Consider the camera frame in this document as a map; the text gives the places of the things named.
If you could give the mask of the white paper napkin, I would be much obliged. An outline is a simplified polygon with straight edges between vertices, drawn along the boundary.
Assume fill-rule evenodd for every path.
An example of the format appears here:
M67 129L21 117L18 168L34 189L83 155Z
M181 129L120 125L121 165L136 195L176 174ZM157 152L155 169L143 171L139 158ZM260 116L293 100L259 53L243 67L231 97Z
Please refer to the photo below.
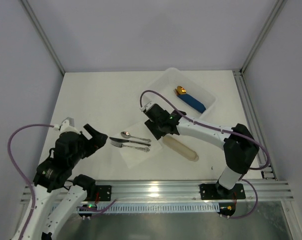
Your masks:
M143 121L137 122L134 125L131 125L127 127L124 130L121 130L120 132L129 132L132 136L139 137L139 138L145 138L145 139L151 139L151 146L149 147L149 152L144 152L137 149L132 149L128 147L118 148L115 146L113 147L114 151L117 151L121 158L126 163L127 167L129 169L147 161L151 160L154 156L159 154L163 147L160 144L158 140L152 135L152 133L148 130L148 128L145 126Z

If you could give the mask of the oval wooden cutlery tray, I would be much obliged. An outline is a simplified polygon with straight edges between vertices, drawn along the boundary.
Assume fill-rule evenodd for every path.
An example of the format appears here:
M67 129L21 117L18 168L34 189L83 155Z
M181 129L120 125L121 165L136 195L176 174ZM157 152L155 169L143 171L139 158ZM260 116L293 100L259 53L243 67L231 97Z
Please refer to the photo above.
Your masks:
M199 156L194 150L171 136L164 136L162 138L162 142L167 147L191 162L197 162L199 160Z

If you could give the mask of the silver knife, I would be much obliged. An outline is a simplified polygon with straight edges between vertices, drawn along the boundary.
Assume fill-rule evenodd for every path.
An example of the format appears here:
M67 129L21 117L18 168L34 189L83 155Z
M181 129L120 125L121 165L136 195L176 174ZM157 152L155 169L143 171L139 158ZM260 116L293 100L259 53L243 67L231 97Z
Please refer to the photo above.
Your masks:
M139 144L143 146L150 147L151 144L147 142L142 142L142 141L135 141L135 140L128 140L128 139L121 139L121 138L116 138L116 137L109 137L111 141L118 142L118 143L133 143L133 144Z

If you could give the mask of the silver spoon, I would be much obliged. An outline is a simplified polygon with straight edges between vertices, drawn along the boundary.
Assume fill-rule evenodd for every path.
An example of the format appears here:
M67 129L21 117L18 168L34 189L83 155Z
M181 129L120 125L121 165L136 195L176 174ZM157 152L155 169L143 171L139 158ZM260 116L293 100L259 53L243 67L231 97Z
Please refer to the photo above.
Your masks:
M137 136L133 136L133 135L131 135L129 132L127 132L127 131L122 131L121 133L120 133L120 135L123 137L123 138L125 138L125 139L137 139L137 140L141 140L141 141L144 141L144 142L148 142L148 143L150 143L152 140L151 139L149 139L149 138L142 138L142 137L137 137Z

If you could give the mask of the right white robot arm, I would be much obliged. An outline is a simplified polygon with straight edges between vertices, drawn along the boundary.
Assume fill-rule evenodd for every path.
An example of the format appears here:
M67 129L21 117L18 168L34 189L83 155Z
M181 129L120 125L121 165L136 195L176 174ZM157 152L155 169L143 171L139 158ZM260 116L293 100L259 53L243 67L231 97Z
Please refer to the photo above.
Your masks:
M148 103L141 108L148 117L144 123L152 135L162 139L166 135L188 136L210 143L224 152L226 167L216 183L199 185L202 200L244 200L244 186L239 180L249 171L259 147L253 143L249 130L238 123L230 129L222 129L196 118L185 112L172 113L162 109L156 103Z

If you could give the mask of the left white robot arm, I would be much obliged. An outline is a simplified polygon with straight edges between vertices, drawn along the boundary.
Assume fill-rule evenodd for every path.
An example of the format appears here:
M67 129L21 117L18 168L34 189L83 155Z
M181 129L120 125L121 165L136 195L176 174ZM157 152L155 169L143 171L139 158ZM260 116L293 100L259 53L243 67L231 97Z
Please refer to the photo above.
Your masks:
M107 142L108 136L91 127L84 125L90 134L87 138L78 131L71 118L66 118L61 124L49 125L59 132L59 137L49 156L38 165L33 180L29 180L14 160L11 144L14 136L28 125L12 133L7 143L9 158L20 176L30 189L31 199L26 213L14 234L15 240L53 240L72 212L87 198L96 192L96 181L80 174L72 180L67 196L55 210L52 205L63 190L65 183L72 175L74 167L80 160L90 157L101 149Z

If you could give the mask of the silver fork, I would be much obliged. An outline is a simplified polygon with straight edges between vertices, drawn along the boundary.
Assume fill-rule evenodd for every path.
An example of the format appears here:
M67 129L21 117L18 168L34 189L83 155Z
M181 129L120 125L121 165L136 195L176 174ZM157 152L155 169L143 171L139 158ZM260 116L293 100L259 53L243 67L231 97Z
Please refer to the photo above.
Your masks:
M116 142L116 141L111 141L111 145L117 147L117 148L131 148L131 149L135 149L135 150L139 150L139 151L143 151L143 152L149 152L150 149L148 147L135 147L135 146L129 146L129 145L125 145L123 143L120 142Z

